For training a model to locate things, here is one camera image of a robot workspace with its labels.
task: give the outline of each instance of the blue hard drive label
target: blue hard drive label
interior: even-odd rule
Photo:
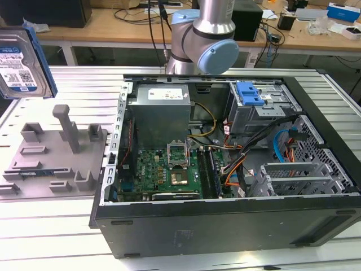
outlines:
[[[0,47],[0,75],[14,91],[35,91],[38,86],[30,69],[23,64],[23,59],[20,48]]]

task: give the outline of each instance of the ventilation grille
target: ventilation grille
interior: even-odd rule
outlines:
[[[315,147],[318,142],[316,138],[312,135],[312,132],[308,128],[308,126],[303,123],[299,130],[301,130],[300,132],[302,133],[308,134],[309,137],[306,141],[298,141],[298,148],[296,148],[294,152],[296,160],[298,162],[321,162],[324,164],[328,164],[333,170],[333,172],[330,173],[332,177],[339,177],[340,181],[345,187],[353,186],[351,180],[349,180],[342,174],[341,169],[327,155],[327,153],[324,150]]]

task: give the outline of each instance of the table leg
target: table leg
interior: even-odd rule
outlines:
[[[115,61],[115,48],[112,48],[112,59],[111,61]]]
[[[314,58],[314,55],[308,55],[305,59],[305,62],[303,63],[303,66],[308,67],[312,61],[312,58]]]
[[[262,48],[250,48],[248,51],[248,56],[246,60],[245,68],[254,68],[254,65],[258,59],[259,54],[261,53]]]
[[[63,53],[65,56],[65,60],[67,61],[67,65],[77,66],[78,61],[75,56],[74,47],[72,47],[70,43],[66,43],[66,44],[62,44],[61,48],[63,49]]]

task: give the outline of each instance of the blue box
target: blue box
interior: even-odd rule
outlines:
[[[361,10],[356,7],[340,6],[335,3],[330,3],[327,7],[329,18],[334,18],[343,21],[354,22],[360,16]]]

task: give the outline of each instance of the motherboard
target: motherboard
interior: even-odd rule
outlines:
[[[169,161],[187,158],[186,167],[170,167]],[[169,152],[139,150],[137,171],[133,182],[121,182],[119,201],[169,200],[177,198],[204,199],[221,194],[221,167],[225,164],[221,150],[188,150]]]

